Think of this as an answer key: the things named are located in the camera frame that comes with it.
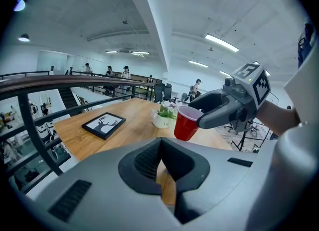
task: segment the green plant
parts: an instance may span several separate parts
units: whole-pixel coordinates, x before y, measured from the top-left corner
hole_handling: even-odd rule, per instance
[[[176,119],[176,115],[174,115],[174,112],[167,108],[162,108],[162,111],[158,111],[158,116]]]

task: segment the potted plant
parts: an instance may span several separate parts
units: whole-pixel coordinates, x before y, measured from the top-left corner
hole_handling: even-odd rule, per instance
[[[157,128],[169,128],[171,120],[175,120],[177,117],[177,106],[170,101],[163,101],[159,110],[154,110],[153,124]]]

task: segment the desk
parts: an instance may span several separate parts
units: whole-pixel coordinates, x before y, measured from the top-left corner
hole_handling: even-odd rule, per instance
[[[62,120],[54,124],[54,128],[65,146],[68,147],[78,160],[83,160],[97,152],[150,138],[175,138],[174,124],[167,129],[159,129],[152,124],[152,109],[159,110],[160,105],[139,98],[133,98]],[[103,140],[81,127],[85,122],[105,112],[126,118],[126,121],[107,140]],[[213,128],[199,128],[190,142],[231,150],[231,147]],[[162,186],[162,200],[164,203],[173,205],[176,194],[175,182],[168,175],[163,162],[159,164],[157,182]]]

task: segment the robotic arm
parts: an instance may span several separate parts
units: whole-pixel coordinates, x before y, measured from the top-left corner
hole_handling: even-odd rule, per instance
[[[203,129],[231,123],[236,132],[242,132],[247,129],[247,122],[256,117],[270,90],[263,66],[246,64],[225,78],[222,89],[207,92],[189,106],[204,112],[197,120]]]

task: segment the picture frame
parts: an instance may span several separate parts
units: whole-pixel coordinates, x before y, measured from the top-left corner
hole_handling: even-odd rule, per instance
[[[90,121],[84,123],[82,125],[82,128],[106,140],[125,121],[126,121],[126,118],[123,118],[111,113],[103,113],[91,119]]]

